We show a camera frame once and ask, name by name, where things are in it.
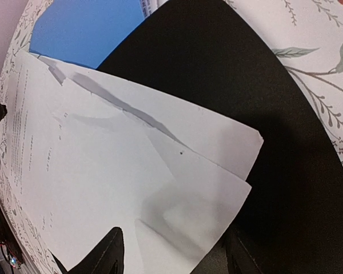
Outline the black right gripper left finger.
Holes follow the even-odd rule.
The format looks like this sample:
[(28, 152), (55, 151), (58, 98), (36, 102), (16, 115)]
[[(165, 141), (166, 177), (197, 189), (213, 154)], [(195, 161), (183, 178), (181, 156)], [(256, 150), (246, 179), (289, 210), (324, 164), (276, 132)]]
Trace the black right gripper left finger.
[(113, 227), (91, 252), (69, 271), (54, 255), (61, 273), (110, 274), (124, 272), (125, 247), (120, 227)]

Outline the blue ring binder folder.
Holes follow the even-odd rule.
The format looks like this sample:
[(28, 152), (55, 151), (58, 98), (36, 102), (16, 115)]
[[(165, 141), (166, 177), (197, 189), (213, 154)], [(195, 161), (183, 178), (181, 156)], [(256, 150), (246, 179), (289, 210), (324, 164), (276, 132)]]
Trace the blue ring binder folder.
[(54, 1), (37, 20), (30, 52), (96, 69), (144, 20), (139, 1)]

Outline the teal box with label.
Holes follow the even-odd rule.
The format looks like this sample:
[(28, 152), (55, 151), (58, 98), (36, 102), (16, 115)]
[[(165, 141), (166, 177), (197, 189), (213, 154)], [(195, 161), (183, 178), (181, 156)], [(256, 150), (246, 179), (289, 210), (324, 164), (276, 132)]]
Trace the teal box with label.
[(98, 70), (255, 128), (252, 190), (230, 227), (269, 273), (343, 273), (343, 168), (317, 115), (267, 45), (223, 1), (169, 1)]

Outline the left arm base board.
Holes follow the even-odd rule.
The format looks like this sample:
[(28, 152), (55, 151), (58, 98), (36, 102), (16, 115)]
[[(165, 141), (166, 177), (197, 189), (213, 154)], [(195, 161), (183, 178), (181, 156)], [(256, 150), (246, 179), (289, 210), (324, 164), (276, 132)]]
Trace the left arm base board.
[(23, 254), (14, 232), (9, 226), (0, 206), (0, 253), (11, 268), (11, 272), (22, 268)]

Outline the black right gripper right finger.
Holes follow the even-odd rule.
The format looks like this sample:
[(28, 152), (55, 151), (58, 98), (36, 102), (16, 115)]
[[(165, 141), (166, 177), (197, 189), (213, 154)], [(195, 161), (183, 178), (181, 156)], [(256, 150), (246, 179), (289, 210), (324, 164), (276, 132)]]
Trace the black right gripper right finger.
[(229, 227), (224, 243), (229, 273), (269, 273), (265, 248), (243, 229)]

